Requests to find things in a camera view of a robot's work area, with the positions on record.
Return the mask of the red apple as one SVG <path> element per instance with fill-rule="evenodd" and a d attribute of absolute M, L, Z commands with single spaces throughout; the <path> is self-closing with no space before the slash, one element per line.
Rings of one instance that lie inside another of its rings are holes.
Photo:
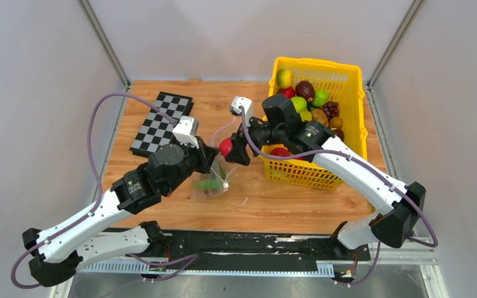
<path fill-rule="evenodd" d="M 221 141 L 219 144 L 219 151 L 224 158 L 227 158 L 227 156 L 231 153 L 233 148 L 234 148 L 234 145 L 230 137 L 223 139 L 223 141 Z"/>

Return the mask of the clear zip top bag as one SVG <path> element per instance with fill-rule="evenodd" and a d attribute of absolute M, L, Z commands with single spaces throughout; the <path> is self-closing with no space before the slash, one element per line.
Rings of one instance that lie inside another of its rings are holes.
<path fill-rule="evenodd" d="M 238 127 L 237 118 L 233 118 L 229 123 L 216 129 L 211 135 L 211 137 L 206 140 L 206 144 L 209 146 L 218 148 L 220 142 L 223 141 L 223 139 L 231 136 L 231 134 L 236 131 L 237 127 Z M 231 173 L 235 170 L 235 168 L 236 166 L 234 164 L 230 164 L 226 162 L 225 159 L 222 157 L 222 155 L 219 153 L 211 166 L 211 171 L 209 174 L 201 174 L 201 173 L 195 172 L 191 176 L 190 178 L 191 186 L 192 186 L 192 182 L 202 180 L 202 179 L 219 179 L 229 184 Z M 208 198 L 214 198 L 214 197 L 219 197 L 219 196 L 207 197 L 202 192 L 195 191 L 194 189 L 192 190 L 192 193 L 190 196 L 190 198 L 192 199 L 208 199 Z"/>

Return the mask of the green pear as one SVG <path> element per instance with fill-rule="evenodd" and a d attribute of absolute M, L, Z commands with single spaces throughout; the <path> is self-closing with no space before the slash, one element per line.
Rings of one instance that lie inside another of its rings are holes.
<path fill-rule="evenodd" d="M 298 114 L 307 110 L 307 100 L 301 96 L 294 96 L 290 99 Z"/>

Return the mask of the red tomato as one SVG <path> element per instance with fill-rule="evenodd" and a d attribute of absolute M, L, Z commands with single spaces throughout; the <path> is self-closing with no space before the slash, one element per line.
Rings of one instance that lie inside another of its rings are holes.
<path fill-rule="evenodd" d="M 278 93 L 284 95 L 286 98 L 291 99 L 296 95 L 296 92 L 293 87 L 288 87 L 288 88 L 279 88 Z"/>

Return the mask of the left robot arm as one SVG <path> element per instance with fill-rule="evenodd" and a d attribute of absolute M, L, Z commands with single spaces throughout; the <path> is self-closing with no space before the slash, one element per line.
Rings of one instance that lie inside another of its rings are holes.
<path fill-rule="evenodd" d="M 165 236 L 156 221 L 142 222 L 122 233 L 99 232 L 161 202 L 194 172 L 207 174 L 219 150 L 206 145 L 168 144 L 136 169 L 117 180 L 95 203 L 47 230 L 30 228 L 22 234 L 32 255 L 31 276 L 43 287 L 60 284 L 78 269 L 115 256 L 145 252 L 159 256 Z"/>

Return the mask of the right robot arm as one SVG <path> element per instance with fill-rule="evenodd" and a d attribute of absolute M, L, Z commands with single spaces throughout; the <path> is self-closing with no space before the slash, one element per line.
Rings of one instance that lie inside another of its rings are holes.
<path fill-rule="evenodd" d="M 330 251 L 345 259 L 356 248 L 381 242 L 400 248 L 422 213 L 426 189 L 418 182 L 406 184 L 382 172 L 351 150 L 335 132 L 318 121 L 304 122 L 293 102 L 282 94 L 263 101 L 266 120 L 252 116 L 252 101 L 235 97 L 230 112 L 242 118 L 242 126 L 232 134 L 232 147 L 223 152 L 226 161 L 249 165 L 245 149 L 266 156 L 261 147 L 283 145 L 290 159 L 302 158 L 331 172 L 362 194 L 375 208 L 373 215 L 356 222 L 341 223 L 330 241 Z"/>

